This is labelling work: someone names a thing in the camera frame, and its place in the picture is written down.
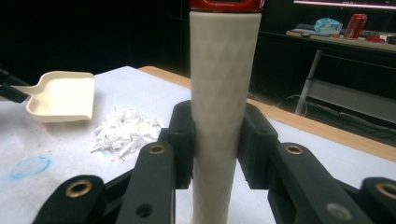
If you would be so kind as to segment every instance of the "metal desk leg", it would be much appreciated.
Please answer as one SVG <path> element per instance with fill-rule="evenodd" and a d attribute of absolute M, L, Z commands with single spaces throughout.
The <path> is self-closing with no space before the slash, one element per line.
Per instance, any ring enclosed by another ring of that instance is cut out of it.
<path fill-rule="evenodd" d="M 311 65 L 311 70 L 309 70 L 309 74 L 308 74 L 308 77 L 306 78 L 306 81 L 305 81 L 305 84 L 303 87 L 303 91 L 301 92 L 301 95 L 300 95 L 300 100 L 298 101 L 297 108 L 294 112 L 294 114 L 296 114 L 296 115 L 300 115 L 301 111 L 303 110 L 306 96 L 308 95 L 309 89 L 311 88 L 311 80 L 314 77 L 315 71 L 317 70 L 321 54 L 322 54 L 322 50 L 317 49 L 317 53 L 315 55 L 314 61 L 312 62 L 312 65 Z"/>

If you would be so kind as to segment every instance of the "red soda can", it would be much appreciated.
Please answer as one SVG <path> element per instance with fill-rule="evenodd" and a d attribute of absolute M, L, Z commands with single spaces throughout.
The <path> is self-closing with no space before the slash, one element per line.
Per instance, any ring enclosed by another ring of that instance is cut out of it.
<path fill-rule="evenodd" d="M 345 38 L 357 39 L 361 35 L 363 26 L 367 21 L 367 15 L 365 14 L 354 14 L 347 25 L 346 31 L 344 32 Z"/>

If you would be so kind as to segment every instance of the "desk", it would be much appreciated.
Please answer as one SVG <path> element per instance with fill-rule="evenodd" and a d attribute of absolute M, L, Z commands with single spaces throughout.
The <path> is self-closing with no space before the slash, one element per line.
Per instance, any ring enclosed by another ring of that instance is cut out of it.
<path fill-rule="evenodd" d="M 390 53 L 396 54 L 396 45 L 390 45 L 386 43 L 372 43 L 362 39 L 344 39 L 333 38 L 320 35 L 311 35 L 309 37 L 301 37 L 301 33 L 287 31 L 286 35 L 298 36 L 300 38 L 307 38 L 312 40 L 318 40 L 322 42 L 332 43 L 334 45 L 347 45 L 353 47 L 360 47 L 370 50 L 384 50 Z M 344 108 L 355 110 L 363 114 L 387 120 L 389 122 L 396 122 L 396 101 L 373 95 L 370 93 L 356 91 L 349 88 L 345 88 L 339 85 L 323 82 L 314 79 L 314 75 L 322 55 L 322 50 L 317 49 L 314 61 L 312 62 L 311 69 L 306 78 L 303 91 L 301 93 L 301 99 L 297 105 L 296 114 L 300 114 L 303 107 L 304 101 L 307 96 L 317 98 L 319 100 L 340 105 Z"/>
<path fill-rule="evenodd" d="M 117 161 L 90 153 L 94 129 L 100 125 L 105 114 L 114 110 L 136 109 L 146 116 L 161 120 L 167 126 L 173 106 L 191 98 L 188 89 L 190 81 L 187 78 L 155 67 L 140 70 L 122 67 L 95 76 L 94 110 L 90 121 L 41 123 L 31 119 L 23 105 L 1 103 L 2 223 L 31 223 L 43 202 L 72 176 L 98 175 L 108 182 L 134 167 L 135 158 Z M 367 176 L 396 179 L 393 172 L 396 170 L 394 147 L 268 105 L 250 102 L 270 118 L 281 142 L 295 142 L 308 147 L 335 178 L 356 188 Z M 20 178 L 12 175 L 18 163 L 32 158 L 41 158 L 50 163 L 39 172 L 26 173 Z M 191 195 L 191 187 L 177 190 L 177 223 L 190 222 Z M 233 183 L 230 223 L 275 223 L 266 195 L 266 191 L 248 188 L 238 165 Z"/>

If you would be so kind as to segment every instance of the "computer monitor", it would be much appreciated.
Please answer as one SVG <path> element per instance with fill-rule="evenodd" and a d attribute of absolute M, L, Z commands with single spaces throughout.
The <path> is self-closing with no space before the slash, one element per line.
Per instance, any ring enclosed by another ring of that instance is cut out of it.
<path fill-rule="evenodd" d="M 396 0 L 293 0 L 295 4 L 329 7 L 359 7 L 384 10 L 396 10 Z"/>

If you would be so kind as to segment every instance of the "blue marker stain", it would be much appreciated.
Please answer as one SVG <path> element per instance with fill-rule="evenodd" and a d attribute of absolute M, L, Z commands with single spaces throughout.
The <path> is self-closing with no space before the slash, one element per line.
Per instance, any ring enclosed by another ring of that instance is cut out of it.
<path fill-rule="evenodd" d="M 18 163 L 11 172 L 11 176 L 14 179 L 22 179 L 26 176 L 40 174 L 41 172 L 47 170 L 49 166 L 50 159 L 47 157 L 29 158 Z"/>

